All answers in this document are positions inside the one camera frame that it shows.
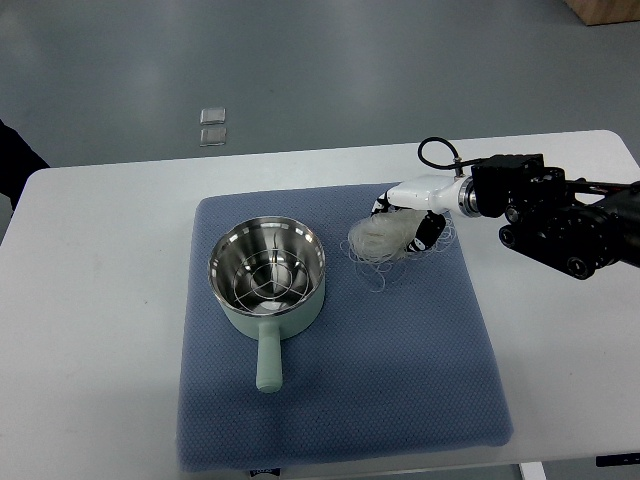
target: gray floor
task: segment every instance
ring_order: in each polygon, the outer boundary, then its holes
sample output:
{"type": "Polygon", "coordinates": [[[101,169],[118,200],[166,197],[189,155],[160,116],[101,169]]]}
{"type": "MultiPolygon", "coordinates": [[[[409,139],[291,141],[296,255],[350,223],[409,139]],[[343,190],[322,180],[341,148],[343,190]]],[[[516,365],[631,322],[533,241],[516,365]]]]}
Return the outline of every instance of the gray floor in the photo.
{"type": "MultiPolygon", "coordinates": [[[[639,159],[639,46],[562,0],[0,0],[0,118],[54,167],[589,129],[639,159]],[[218,105],[228,143],[201,148],[218,105]]],[[[640,477],[593,464],[546,468],[640,477]]]]}

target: cardboard box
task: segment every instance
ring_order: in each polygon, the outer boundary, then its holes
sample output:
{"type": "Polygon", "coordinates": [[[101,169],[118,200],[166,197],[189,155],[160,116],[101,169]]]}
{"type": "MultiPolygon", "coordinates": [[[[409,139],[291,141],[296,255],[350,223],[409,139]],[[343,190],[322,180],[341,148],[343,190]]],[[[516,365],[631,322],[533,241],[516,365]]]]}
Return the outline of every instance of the cardboard box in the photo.
{"type": "Polygon", "coordinates": [[[564,0],[585,25],[640,20],[640,0],[564,0]]]}

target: stainless steel pot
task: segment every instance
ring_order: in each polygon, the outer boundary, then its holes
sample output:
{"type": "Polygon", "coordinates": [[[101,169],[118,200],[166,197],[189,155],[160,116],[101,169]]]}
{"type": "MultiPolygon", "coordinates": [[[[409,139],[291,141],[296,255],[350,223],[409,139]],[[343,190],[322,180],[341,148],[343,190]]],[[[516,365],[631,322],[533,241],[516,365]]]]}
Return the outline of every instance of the stainless steel pot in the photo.
{"type": "Polygon", "coordinates": [[[256,386],[277,392],[282,387],[280,341],[311,325],[324,303],[320,240],[290,218],[247,220],[213,248],[209,283],[233,326],[258,340],[256,386]]]}

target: dark clothing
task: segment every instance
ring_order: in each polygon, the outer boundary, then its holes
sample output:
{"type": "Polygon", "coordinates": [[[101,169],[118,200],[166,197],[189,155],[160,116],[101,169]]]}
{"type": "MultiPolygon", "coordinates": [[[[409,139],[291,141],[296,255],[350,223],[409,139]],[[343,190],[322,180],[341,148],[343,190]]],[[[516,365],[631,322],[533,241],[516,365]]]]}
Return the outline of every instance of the dark clothing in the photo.
{"type": "Polygon", "coordinates": [[[47,162],[0,120],[0,193],[11,199],[14,210],[29,175],[43,168],[49,168],[47,162]]]}

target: blue mat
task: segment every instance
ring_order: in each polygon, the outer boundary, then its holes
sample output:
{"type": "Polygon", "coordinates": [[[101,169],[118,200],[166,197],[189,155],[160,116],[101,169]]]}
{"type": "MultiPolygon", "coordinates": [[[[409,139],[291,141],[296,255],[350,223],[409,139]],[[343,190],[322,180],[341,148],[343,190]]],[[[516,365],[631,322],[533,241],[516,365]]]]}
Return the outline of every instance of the blue mat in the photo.
{"type": "Polygon", "coordinates": [[[513,427],[457,241],[407,262],[372,293],[340,250],[389,185],[258,192],[196,212],[184,327],[178,456],[184,471],[260,469],[500,446],[513,427]],[[282,342],[284,385],[255,387],[257,342],[218,305],[207,262],[218,238],[256,216],[308,225],[327,257],[322,312],[282,342]]]}

